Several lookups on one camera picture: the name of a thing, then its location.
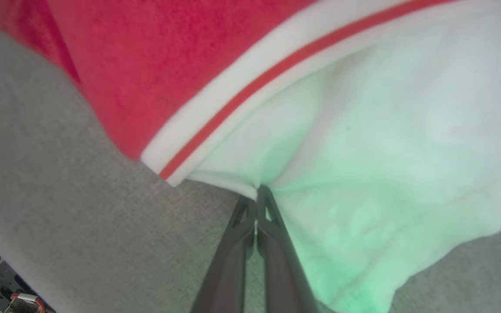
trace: gray fabric surface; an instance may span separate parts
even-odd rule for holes
[[[0,253],[55,309],[187,312],[236,200],[125,158],[63,73],[0,34]],[[247,313],[264,311],[262,275],[255,253]],[[501,234],[413,277],[392,307],[469,312],[501,312]]]

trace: red wire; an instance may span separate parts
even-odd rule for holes
[[[14,300],[18,298],[18,294],[14,293],[10,296],[11,300]],[[40,300],[39,297],[36,298],[36,304],[39,305],[40,307],[40,313],[46,313],[46,307],[43,305],[43,302]]]

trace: white fabric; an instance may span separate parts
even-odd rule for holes
[[[262,73],[306,44],[351,22],[403,2],[407,0],[322,0],[304,8],[254,44],[183,105],[144,149],[141,160],[154,172],[161,172],[231,98]],[[317,53],[253,94],[167,178],[167,182],[173,186],[178,185],[250,112],[309,73],[398,30],[492,10],[495,7],[501,7],[501,0],[460,0],[440,4],[373,27]]]
[[[316,297],[387,312],[456,245],[501,230],[501,10],[386,38],[287,87],[189,175],[268,184]]]

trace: red stripe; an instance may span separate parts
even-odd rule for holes
[[[187,158],[225,121],[233,111],[235,111],[244,101],[246,101],[253,93],[260,90],[266,84],[270,83],[279,75],[282,75],[291,67],[297,65],[301,61],[308,59],[314,54],[333,46],[334,44],[356,35],[364,30],[373,28],[380,24],[390,22],[407,14],[433,7],[439,4],[456,2],[458,0],[411,0],[409,2],[399,4],[388,8],[381,12],[367,16],[356,22],[343,26],[333,32],[327,34],[318,40],[307,44],[301,49],[295,51],[290,56],[280,61],[269,70],[264,72],[260,77],[257,77],[249,85],[239,91],[213,118],[198,133],[189,140],[187,144],[167,163],[167,166],[161,171],[160,176],[167,180],[169,176],[187,160]]]

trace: gray upholstery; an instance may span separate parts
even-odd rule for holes
[[[0,34],[0,253],[55,309],[187,312],[236,200],[125,158],[60,70]],[[256,254],[248,313],[264,311]],[[501,234],[413,277],[392,312],[501,312]]]

